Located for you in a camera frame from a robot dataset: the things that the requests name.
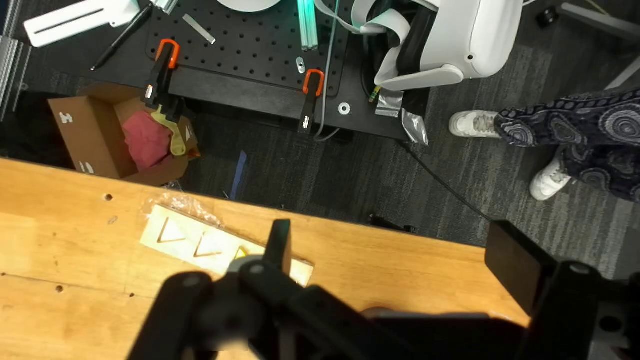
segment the red fabric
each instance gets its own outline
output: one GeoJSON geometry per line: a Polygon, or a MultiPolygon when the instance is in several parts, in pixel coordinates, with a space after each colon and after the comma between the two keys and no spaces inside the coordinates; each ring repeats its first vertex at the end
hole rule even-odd
{"type": "Polygon", "coordinates": [[[158,121],[146,110],[133,113],[124,123],[124,139],[138,171],[153,168],[169,155],[173,132],[158,121]]]}

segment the screw hole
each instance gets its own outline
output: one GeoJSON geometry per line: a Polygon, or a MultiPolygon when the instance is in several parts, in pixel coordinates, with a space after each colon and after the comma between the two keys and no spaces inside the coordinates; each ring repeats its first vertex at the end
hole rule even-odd
{"type": "Polygon", "coordinates": [[[604,317],[601,317],[599,323],[604,332],[621,332],[622,330],[622,322],[614,315],[604,315],[604,317]]]}
{"type": "Polygon", "coordinates": [[[241,315],[228,315],[228,317],[224,317],[222,326],[228,332],[236,332],[242,326],[242,319],[241,319],[241,315]]]}

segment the black cable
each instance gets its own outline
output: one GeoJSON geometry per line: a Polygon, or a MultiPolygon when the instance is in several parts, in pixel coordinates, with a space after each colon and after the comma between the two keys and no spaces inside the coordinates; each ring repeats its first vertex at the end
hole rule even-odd
{"type": "Polygon", "coordinates": [[[428,171],[442,188],[446,188],[458,201],[463,201],[466,207],[470,207],[472,211],[476,211],[481,218],[485,218],[487,221],[493,221],[493,218],[488,213],[485,213],[481,207],[476,207],[474,203],[470,203],[465,196],[460,196],[449,182],[444,182],[413,148],[408,141],[399,139],[400,148],[414,158],[421,168],[424,171],[428,171]]]}

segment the black pegboard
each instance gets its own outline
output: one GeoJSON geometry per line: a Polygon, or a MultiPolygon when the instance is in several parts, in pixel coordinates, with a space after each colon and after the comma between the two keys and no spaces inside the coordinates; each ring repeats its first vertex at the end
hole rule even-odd
{"type": "MultiPolygon", "coordinates": [[[[352,0],[343,0],[343,15],[350,12],[352,0]]],[[[330,19],[319,14],[320,49],[316,66],[325,66],[330,39],[330,19]]],[[[160,10],[150,17],[146,54],[153,57],[162,38],[179,39],[182,47],[181,66],[247,77],[272,85],[298,90],[302,77],[296,57],[302,54],[296,2],[283,0],[279,6],[241,14],[216,0],[181,0],[171,15],[160,10]],[[208,43],[182,15],[191,14],[204,26],[216,43],[208,43]]],[[[328,95],[336,95],[349,34],[338,26],[328,95]]]]}

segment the cable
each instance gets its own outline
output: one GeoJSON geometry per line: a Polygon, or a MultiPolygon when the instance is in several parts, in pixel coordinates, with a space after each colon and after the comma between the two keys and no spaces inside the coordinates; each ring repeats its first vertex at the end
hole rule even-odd
{"type": "Polygon", "coordinates": [[[332,17],[332,34],[330,34],[330,39],[328,39],[327,63],[325,63],[325,84],[322,84],[322,102],[320,102],[320,126],[319,126],[319,132],[315,134],[315,139],[316,139],[316,141],[328,141],[330,138],[334,138],[334,135],[341,132],[341,127],[336,127],[334,134],[322,138],[325,123],[327,123],[327,90],[328,90],[328,82],[330,82],[330,74],[332,74],[336,28],[338,28],[338,19],[332,17]]]}
{"type": "Polygon", "coordinates": [[[481,207],[476,207],[474,203],[470,203],[465,196],[460,196],[451,183],[446,183],[406,141],[400,141],[400,148],[414,158],[423,170],[427,170],[442,188],[446,188],[458,201],[463,201],[466,207],[470,207],[472,211],[476,211],[481,218],[485,218],[487,221],[493,221],[493,218],[488,213],[485,213],[481,207]]]}

